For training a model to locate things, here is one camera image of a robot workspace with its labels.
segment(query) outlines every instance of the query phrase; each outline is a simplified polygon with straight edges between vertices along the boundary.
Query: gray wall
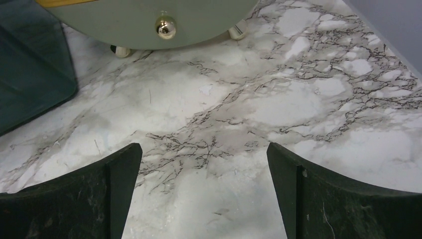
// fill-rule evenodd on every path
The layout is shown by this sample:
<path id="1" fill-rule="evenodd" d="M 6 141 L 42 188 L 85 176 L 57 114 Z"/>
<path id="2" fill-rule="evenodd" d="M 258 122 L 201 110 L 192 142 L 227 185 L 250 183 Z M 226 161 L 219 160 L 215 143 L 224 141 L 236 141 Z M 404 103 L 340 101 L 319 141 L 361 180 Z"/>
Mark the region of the gray wall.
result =
<path id="1" fill-rule="evenodd" d="M 422 0 L 344 0 L 422 80 Z"/>

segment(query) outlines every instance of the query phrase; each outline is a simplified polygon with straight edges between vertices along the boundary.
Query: curved black edge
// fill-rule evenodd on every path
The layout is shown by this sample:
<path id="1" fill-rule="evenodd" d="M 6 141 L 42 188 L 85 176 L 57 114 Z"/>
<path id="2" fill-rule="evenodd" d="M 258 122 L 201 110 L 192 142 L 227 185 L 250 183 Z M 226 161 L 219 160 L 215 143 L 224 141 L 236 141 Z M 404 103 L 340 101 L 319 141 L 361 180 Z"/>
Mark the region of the curved black edge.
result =
<path id="1" fill-rule="evenodd" d="M 288 239 L 407 239 L 422 235 L 422 194 L 363 183 L 279 144 L 268 165 Z"/>
<path id="2" fill-rule="evenodd" d="M 2 239 L 120 239 L 142 158 L 132 143 L 14 194 L 0 194 Z"/>

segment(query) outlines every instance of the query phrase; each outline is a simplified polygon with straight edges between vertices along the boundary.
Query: marble countertop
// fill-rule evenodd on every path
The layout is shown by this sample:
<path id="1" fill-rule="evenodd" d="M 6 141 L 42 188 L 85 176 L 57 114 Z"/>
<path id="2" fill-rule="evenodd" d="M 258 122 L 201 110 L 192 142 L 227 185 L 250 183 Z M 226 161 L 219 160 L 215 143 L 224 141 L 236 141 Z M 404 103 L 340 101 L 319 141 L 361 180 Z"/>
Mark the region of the marble countertop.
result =
<path id="1" fill-rule="evenodd" d="M 277 142 L 422 192 L 421 83 L 342 1 L 263 0 L 247 22 L 239 42 L 125 59 L 67 27 L 80 92 L 0 137 L 0 191 L 139 142 L 124 239 L 286 238 L 265 154 Z"/>

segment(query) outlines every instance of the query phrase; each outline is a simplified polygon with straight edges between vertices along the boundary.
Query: white marble surface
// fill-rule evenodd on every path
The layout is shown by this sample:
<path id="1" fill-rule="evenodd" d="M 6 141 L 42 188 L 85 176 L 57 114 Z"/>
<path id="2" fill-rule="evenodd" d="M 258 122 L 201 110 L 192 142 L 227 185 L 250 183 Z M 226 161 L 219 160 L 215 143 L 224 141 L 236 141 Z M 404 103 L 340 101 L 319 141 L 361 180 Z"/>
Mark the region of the white marble surface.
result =
<path id="1" fill-rule="evenodd" d="M 263 0 L 250 35 L 116 59 L 67 28 L 70 102 L 0 137 L 16 192 L 139 142 L 124 239 L 285 238 L 265 150 L 422 192 L 421 84 L 341 1 Z"/>

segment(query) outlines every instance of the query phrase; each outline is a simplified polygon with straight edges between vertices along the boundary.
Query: gold knob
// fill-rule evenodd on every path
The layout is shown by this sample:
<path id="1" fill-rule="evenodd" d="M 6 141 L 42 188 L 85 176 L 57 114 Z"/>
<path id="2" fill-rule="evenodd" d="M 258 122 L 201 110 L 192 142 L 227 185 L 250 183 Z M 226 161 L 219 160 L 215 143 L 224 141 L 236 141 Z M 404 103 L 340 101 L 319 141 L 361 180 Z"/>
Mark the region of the gold knob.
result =
<path id="1" fill-rule="evenodd" d="M 176 22 L 169 16 L 161 16 L 155 22 L 155 30 L 159 37 L 170 40 L 176 35 Z"/>

